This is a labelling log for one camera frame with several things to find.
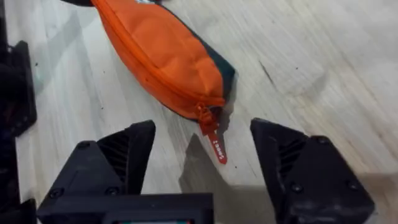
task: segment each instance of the orange fabric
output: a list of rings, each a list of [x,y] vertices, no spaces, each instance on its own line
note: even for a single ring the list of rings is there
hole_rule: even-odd
[[[221,73],[171,13],[135,0],[92,1],[121,60],[159,101],[190,119],[199,103],[224,105]]]

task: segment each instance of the orange pouch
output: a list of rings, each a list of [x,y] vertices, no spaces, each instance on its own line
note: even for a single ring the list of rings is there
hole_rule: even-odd
[[[106,33],[139,83],[166,107],[197,120],[218,160],[226,153],[210,108],[223,107],[234,68],[166,8],[148,0],[92,0]]]

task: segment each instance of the zipper pull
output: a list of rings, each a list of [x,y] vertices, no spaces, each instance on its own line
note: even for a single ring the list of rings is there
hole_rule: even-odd
[[[217,119],[209,110],[209,108],[207,108],[207,106],[205,106],[203,103],[197,104],[197,111],[199,117],[199,126],[203,135],[208,136],[218,161],[222,164],[226,164],[228,160],[226,157],[226,152],[220,144],[220,140],[215,133],[215,131],[218,129]]]

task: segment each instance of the zipper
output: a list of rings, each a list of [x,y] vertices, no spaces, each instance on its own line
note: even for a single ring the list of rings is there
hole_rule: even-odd
[[[226,164],[228,161],[226,151],[215,133],[218,129],[218,122],[215,115],[204,103],[197,104],[197,115],[199,117],[200,129],[204,136],[208,136],[218,161],[222,164]]]
[[[107,19],[107,21],[110,21],[110,15],[108,15],[107,11],[112,11],[114,14],[116,14],[112,8],[108,5],[108,3],[106,2],[106,0],[102,0],[102,1],[96,1],[94,0],[93,2],[95,2],[95,6],[100,8],[100,13]],[[114,30],[118,30],[116,31],[116,33],[118,34],[122,34],[123,32],[127,32],[127,30],[120,24],[120,20],[118,18],[118,24],[115,25],[111,22],[108,22],[108,24],[114,29]],[[136,48],[140,48],[135,42],[133,42],[134,45],[136,45]],[[148,71],[150,71],[151,74],[154,74],[154,76],[156,77],[156,79],[158,79],[158,81],[160,81],[161,83],[164,84],[164,86],[167,86],[171,91],[173,91],[176,95],[180,96],[181,98],[185,98],[186,100],[190,100],[190,101],[199,101],[206,103],[207,105],[215,105],[215,106],[223,106],[224,105],[224,99],[222,98],[213,98],[213,97],[208,97],[208,96],[200,96],[200,95],[196,95],[194,93],[191,93],[189,91],[185,91],[179,87],[177,87],[176,85],[174,85],[173,83],[168,82],[166,79],[163,78],[163,76],[161,74],[159,74],[159,72],[157,71],[157,69],[155,68],[155,66],[153,65],[152,62],[150,62],[150,60],[146,57],[143,57],[142,54],[145,54],[143,50],[141,50],[141,52],[138,52],[135,49],[130,49],[130,51],[132,52],[132,54],[135,56],[135,58],[138,59],[138,61],[143,64],[143,66],[145,66]]]
[[[117,16],[116,16],[118,19],[117,24],[113,24],[110,22],[111,19],[109,19],[109,18],[112,18],[112,15],[109,15],[109,13],[107,13],[107,12],[112,11],[114,14],[116,14],[116,13],[108,5],[106,0],[100,0],[100,1],[93,0],[93,3],[95,4],[95,6],[97,8],[100,9],[99,13],[107,20],[108,24],[112,27],[112,29],[115,30],[116,36],[120,39],[120,41],[124,45],[127,45],[125,43],[125,41],[123,40],[123,38],[121,38],[119,35],[117,35],[118,33],[122,34],[124,32],[127,32],[127,30],[123,27],[123,25],[121,25],[121,22]],[[215,115],[207,107],[207,105],[224,106],[224,99],[207,97],[207,96],[198,96],[194,93],[184,91],[181,88],[175,86],[174,84],[168,82],[166,79],[163,78],[163,76],[161,74],[162,72],[161,71],[158,72],[158,70],[153,65],[153,63],[148,59],[148,56],[145,55],[144,51],[141,50],[141,52],[137,52],[136,48],[139,49],[140,47],[135,42],[133,42],[132,44],[134,44],[136,46],[135,46],[135,48],[130,49],[131,53],[135,56],[135,58],[137,58],[137,60],[144,67],[146,67],[148,69],[148,71],[151,74],[154,74],[155,78],[158,79],[159,82],[163,83],[164,87],[170,89],[176,95],[178,95],[179,97],[181,97],[185,100],[189,100],[189,101],[193,101],[193,102],[199,101],[199,103],[196,104],[195,114],[198,116],[198,122],[200,125],[200,129],[204,136],[208,136],[208,138],[211,142],[211,146],[218,158],[218,161],[222,164],[226,164],[228,159],[226,157],[225,150],[222,148],[220,141],[215,133],[215,131],[218,129],[218,122],[217,122],[217,119],[215,118]]]

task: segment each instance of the light wood table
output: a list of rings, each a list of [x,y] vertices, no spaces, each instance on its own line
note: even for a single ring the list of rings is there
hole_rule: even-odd
[[[10,44],[29,43],[39,114],[17,140],[22,198],[41,201],[79,141],[153,119],[143,193],[212,191],[220,223],[274,223],[249,130],[260,117],[332,139],[377,204],[369,222],[398,223],[397,1],[164,4],[238,72],[228,164],[195,123],[142,89],[95,9],[7,0]]]

